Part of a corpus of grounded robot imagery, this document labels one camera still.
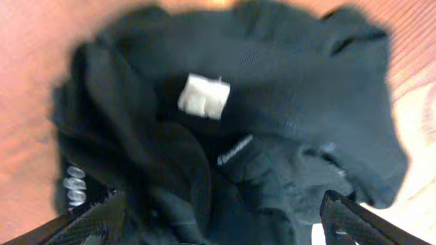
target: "white label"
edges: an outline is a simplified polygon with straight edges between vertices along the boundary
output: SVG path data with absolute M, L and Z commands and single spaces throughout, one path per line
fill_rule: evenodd
M 230 84 L 189 74 L 177 106 L 188 114 L 219 120 L 229 94 Z

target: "black cloth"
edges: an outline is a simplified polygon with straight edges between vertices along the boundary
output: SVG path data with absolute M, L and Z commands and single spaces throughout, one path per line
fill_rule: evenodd
M 349 7 L 145 7 L 75 51 L 60 151 L 127 193 L 147 244 L 310 244 L 326 190 L 386 208 L 403 181 L 388 60 L 387 32 Z M 177 108 L 188 74 L 231 84 L 221 120 Z

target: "crumpled black fabric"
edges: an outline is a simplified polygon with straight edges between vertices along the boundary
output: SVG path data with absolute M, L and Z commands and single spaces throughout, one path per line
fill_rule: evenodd
M 145 7 L 75 51 L 54 92 L 59 149 L 127 193 L 146 244 L 310 244 L 326 190 L 387 208 L 403 181 L 389 52 L 386 30 L 348 7 Z M 188 74 L 231 84 L 221 120 L 178 110 Z

